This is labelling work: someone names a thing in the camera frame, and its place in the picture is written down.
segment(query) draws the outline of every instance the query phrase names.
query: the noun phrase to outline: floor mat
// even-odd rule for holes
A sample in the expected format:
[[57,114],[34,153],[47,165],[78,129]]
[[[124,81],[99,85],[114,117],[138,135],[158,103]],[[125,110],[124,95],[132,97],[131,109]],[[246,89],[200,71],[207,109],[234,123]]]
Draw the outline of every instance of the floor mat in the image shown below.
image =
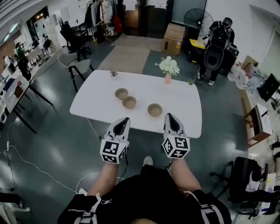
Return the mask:
[[149,53],[147,49],[116,46],[98,69],[141,74]]
[[111,45],[161,51],[161,41],[162,39],[121,34],[120,37],[116,39]]

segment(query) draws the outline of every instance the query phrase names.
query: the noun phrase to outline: bowl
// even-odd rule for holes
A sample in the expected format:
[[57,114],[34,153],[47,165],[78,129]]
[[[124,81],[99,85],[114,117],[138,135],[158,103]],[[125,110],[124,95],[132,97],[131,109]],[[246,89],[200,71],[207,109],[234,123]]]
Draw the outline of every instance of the bowl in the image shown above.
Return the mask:
[[122,100],[122,105],[127,109],[133,109],[136,106],[136,99],[133,96],[127,96]]
[[122,100],[122,99],[124,99],[125,97],[127,97],[127,95],[128,95],[128,90],[125,89],[125,88],[117,89],[116,92],[115,92],[115,96],[116,96],[118,99],[120,99],[120,100]]
[[148,106],[148,112],[152,117],[158,117],[162,113],[162,107],[157,103]]

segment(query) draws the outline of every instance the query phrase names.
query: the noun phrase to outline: ceiling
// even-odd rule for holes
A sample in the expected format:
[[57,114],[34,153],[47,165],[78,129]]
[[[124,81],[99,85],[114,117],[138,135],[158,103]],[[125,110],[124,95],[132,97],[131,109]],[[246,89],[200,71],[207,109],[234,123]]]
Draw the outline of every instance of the ceiling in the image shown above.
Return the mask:
[[0,42],[13,25],[26,22],[48,2],[48,0],[0,0]]

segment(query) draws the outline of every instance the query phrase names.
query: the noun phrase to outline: pink vase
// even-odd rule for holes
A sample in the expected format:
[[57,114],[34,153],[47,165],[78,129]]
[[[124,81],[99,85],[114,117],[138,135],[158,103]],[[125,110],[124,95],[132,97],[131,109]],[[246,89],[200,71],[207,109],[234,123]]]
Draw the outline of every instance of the pink vase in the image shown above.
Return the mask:
[[165,80],[164,80],[165,84],[170,84],[171,83],[171,75],[170,74],[166,74],[165,76]]

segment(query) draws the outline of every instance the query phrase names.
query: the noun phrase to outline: ceiling light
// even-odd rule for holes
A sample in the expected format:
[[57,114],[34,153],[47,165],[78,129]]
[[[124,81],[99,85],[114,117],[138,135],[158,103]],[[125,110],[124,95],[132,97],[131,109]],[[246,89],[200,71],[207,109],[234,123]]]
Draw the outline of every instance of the ceiling light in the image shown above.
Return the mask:
[[9,37],[10,37],[10,34],[8,34],[8,35],[5,37],[4,42],[5,42],[6,40],[8,40]]
[[10,30],[10,33],[14,32],[14,30],[16,29],[18,23],[16,23],[15,25],[13,25],[12,29]]

